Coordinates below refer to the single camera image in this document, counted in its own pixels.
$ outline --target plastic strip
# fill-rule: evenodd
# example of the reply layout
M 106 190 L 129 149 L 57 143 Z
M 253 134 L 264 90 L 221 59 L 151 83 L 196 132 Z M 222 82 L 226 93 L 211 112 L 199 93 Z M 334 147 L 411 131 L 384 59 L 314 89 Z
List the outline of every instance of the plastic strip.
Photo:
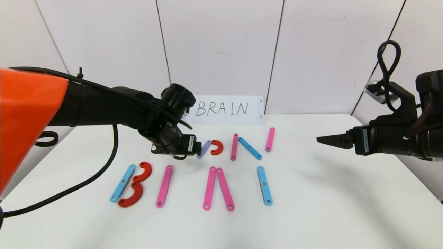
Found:
M 232 139 L 232 149 L 231 149 L 231 161 L 237 159 L 237 145 L 238 145 L 238 134 L 234 134 Z
M 206 184 L 205 199 L 203 200 L 203 209 L 208 211 L 212 206 L 212 195 L 214 194 L 216 168 L 209 168 L 208 183 Z
M 171 181 L 172 170 L 174 167 L 172 165 L 166 166 L 165 175 L 163 176 L 162 185 L 160 187 L 159 196 L 157 198 L 157 207 L 163 207 L 166 202 L 166 195 L 169 189 L 169 182 Z
M 220 183 L 221 192 L 223 193 L 223 198 L 225 199 L 226 208 L 228 211 L 234 211 L 235 205 L 232 200 L 231 192 L 229 191 L 228 182 L 226 181 L 225 174 L 222 168 L 217 168 L 218 182 Z
M 128 185 L 128 181 L 131 178 L 131 176 L 134 174 L 134 171 L 136 169 L 135 164 L 131 164 L 126 172 L 123 175 L 123 178 L 120 180 L 120 182 L 117 185 L 117 188 L 114 190 L 114 193 L 111 195 L 111 198 L 109 199 L 111 202 L 116 202 L 121 194 L 123 193 L 123 190 Z
M 272 201 L 271 191 L 269 190 L 269 183 L 266 179 L 266 173 L 262 166 L 257 167 L 258 180 L 260 182 L 261 194 L 263 195 L 264 204 L 267 206 L 272 206 L 274 203 Z
M 268 134 L 268 141 L 266 142 L 266 148 L 264 148 L 266 151 L 271 151 L 272 149 L 272 143 L 274 142 L 274 134 L 276 133 L 276 129 L 274 127 L 271 127 L 269 129 Z
M 197 155 L 197 158 L 202 158 L 203 155 L 206 153 L 206 151 L 208 150 L 209 146 L 211 145 L 211 140 L 206 141 L 206 143 L 203 145 L 202 147 L 202 154 L 201 155 Z
M 239 137 L 238 141 L 258 160 L 261 160 L 261 155 L 256 151 L 243 137 Z

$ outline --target pink plastic strip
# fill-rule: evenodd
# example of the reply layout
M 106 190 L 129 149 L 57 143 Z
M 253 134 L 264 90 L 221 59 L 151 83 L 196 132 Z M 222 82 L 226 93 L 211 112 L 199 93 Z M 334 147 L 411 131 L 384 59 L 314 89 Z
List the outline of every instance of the pink plastic strip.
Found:
M 274 127 L 271 127 L 269 129 L 269 134 L 268 134 L 268 141 L 266 142 L 266 151 L 271 151 L 272 149 L 272 143 L 274 141 L 274 134 L 276 133 L 276 129 Z
M 234 134 L 232 139 L 232 149 L 231 149 L 231 161 L 235 161 L 237 158 L 237 145 L 238 145 L 238 134 Z
M 163 207 L 166 201 L 167 191 L 169 189 L 169 182 L 171 181 L 172 170 L 174 167 L 172 165 L 166 166 L 165 175 L 163 177 L 162 185 L 160 187 L 159 196 L 157 198 L 157 207 Z
M 203 200 L 203 209 L 208 211 L 212 205 L 212 194 L 214 193 L 216 168 L 209 168 L 208 183 L 206 184 L 205 199 Z
M 226 182 L 222 168 L 217 168 L 217 177 L 218 182 L 220 183 L 221 192 L 223 193 L 223 198 L 225 198 L 226 207 L 228 208 L 228 211 L 234 211 L 234 201 L 232 200 L 231 192 L 229 191 L 228 183 Z

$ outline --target white table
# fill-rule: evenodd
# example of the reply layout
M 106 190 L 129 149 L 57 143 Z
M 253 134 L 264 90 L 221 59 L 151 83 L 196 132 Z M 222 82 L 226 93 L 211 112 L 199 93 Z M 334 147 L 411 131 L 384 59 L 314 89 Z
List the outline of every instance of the white table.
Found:
M 220 140 L 225 150 L 185 161 L 151 154 L 150 142 L 120 126 L 118 153 L 107 172 L 50 205 L 6 218 L 0 248 L 442 248 L 443 206 L 395 156 L 357 156 L 315 140 L 356 125 L 348 115 L 274 115 L 266 116 L 264 125 L 195 125 L 191 132 L 199 141 Z M 274 146 L 265 152 L 272 126 Z M 233 133 L 263 159 L 239 144 L 232 162 Z M 3 209 L 34 204 L 90 177 L 106 162 L 112 140 L 111 126 L 76 128 L 1 203 Z M 129 208 L 111 203 L 127 167 L 143 160 L 153 165 L 153 173 L 142 182 L 141 199 Z M 157 208 L 169 163 L 175 170 L 167 201 Z M 202 208 L 213 165 L 225 171 L 233 212 L 227 211 L 218 182 L 211 210 Z M 271 207 L 263 204 L 257 166 L 266 170 Z M 128 188 L 124 196 L 130 195 Z

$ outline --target red curved piece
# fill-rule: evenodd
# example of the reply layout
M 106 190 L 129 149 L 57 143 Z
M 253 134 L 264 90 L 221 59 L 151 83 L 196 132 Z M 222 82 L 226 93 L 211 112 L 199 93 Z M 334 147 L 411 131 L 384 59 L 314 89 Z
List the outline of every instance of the red curved piece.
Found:
M 215 144 L 218 146 L 217 149 L 211 151 L 211 155 L 218 155 L 223 151 L 223 143 L 218 140 L 212 140 L 211 144 Z
M 134 194 L 126 199 L 120 199 L 120 201 L 118 201 L 118 205 L 121 207 L 129 207 L 134 205 L 141 197 L 141 195 L 143 194 L 143 186 L 141 185 L 141 183 L 139 182 L 133 182 L 131 184 L 131 188 L 134 189 Z
M 140 175 L 136 175 L 132 178 L 132 180 L 134 182 L 142 182 L 144 180 L 146 180 L 152 173 L 152 166 L 150 163 L 148 162 L 141 162 L 140 163 L 140 168 L 144 169 L 144 172 L 141 173 Z

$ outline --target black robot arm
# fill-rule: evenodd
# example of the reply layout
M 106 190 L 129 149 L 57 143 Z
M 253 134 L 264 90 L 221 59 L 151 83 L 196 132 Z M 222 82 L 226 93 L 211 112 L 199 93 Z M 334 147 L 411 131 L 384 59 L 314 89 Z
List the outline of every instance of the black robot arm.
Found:
M 383 43 L 379 52 L 387 44 Z M 396 61 L 400 59 L 397 49 Z M 356 126 L 346 134 L 320 136 L 317 141 L 339 148 L 355 147 L 358 155 L 387 153 L 415 156 L 423 160 L 443 158 L 443 70 L 420 74 L 416 79 L 416 89 L 420 94 L 421 105 L 416 105 L 414 95 L 394 82 L 389 82 L 392 68 L 384 71 L 384 79 L 372 85 L 371 92 L 382 97 L 388 106 L 393 98 L 400 98 L 401 105 L 390 115 L 378 116 L 368 125 Z M 416 108 L 421 106 L 422 114 L 417 117 Z
M 196 141 L 196 136 L 182 134 L 177 127 L 180 123 L 192 129 L 181 119 L 194 106 L 195 97 L 183 86 L 171 84 L 163 90 L 161 98 L 157 99 L 138 90 L 126 87 L 108 88 L 84 80 L 81 68 L 77 77 L 38 67 L 13 69 L 50 74 L 69 80 L 63 103 L 49 126 L 126 125 L 137 129 L 139 134 L 154 144 L 152 153 L 169 154 L 177 160 L 201 153 L 202 143 Z M 55 136 L 49 136 L 56 142 Z

